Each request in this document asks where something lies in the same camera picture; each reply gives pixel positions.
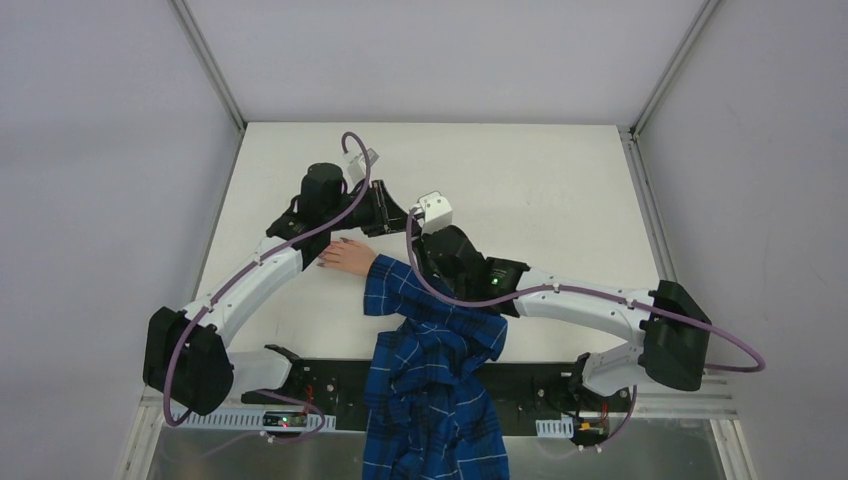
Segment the blue plaid shirt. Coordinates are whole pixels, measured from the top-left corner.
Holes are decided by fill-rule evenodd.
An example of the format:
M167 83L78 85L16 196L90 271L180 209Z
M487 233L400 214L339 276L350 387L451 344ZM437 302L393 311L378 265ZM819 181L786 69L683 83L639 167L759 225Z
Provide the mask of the blue plaid shirt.
M432 296L385 255L368 271L363 309L403 319L378 334L370 362L363 478L509 478L494 402L476 376L501 355L507 320Z

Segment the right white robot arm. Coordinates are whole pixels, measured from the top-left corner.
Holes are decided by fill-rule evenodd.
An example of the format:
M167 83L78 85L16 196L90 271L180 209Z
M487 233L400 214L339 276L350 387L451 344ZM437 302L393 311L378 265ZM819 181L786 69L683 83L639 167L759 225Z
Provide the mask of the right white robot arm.
M442 282L449 299L463 307L559 320L621 339L617 347L575 361L567 393L580 409L648 382L683 392L701 387L711 322L676 282L629 289L569 280L524 262L486 257L456 226L431 233L413 227L410 250L425 278Z

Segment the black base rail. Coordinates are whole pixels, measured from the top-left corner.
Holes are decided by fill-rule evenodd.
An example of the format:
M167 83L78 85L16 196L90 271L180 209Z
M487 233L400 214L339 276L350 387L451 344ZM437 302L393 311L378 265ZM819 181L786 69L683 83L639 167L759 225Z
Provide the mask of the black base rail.
M623 388L604 397L571 390L573 371L572 363L415 360L403 367L381 355L370 361L299 359L280 388L261 387L241 399L331 415L337 429L377 440L531 436L537 422L563 418L589 421L591 437L605 439L601 414L629 412L633 392Z

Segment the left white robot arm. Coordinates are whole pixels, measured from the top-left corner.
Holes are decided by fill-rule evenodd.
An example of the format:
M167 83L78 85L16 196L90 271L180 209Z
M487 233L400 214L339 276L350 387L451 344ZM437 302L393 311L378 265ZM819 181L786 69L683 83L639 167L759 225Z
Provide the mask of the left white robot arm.
M311 165L299 194L234 273L179 310L157 310L148 323L144 384L200 415L262 389L281 404L297 402L305 378L291 368L293 354L275 346L228 348L254 312L329 245L332 232L359 229L374 237L403 230L405 214L384 182L366 176L375 162L369 150L346 170Z

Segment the mannequin hand with painted nails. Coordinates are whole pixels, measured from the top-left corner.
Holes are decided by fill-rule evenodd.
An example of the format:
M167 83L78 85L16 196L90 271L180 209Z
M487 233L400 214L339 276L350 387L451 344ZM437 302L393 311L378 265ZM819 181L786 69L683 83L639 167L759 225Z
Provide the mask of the mannequin hand with painted nails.
M317 266L366 277L377 253L369 246L347 238L333 240L319 254Z

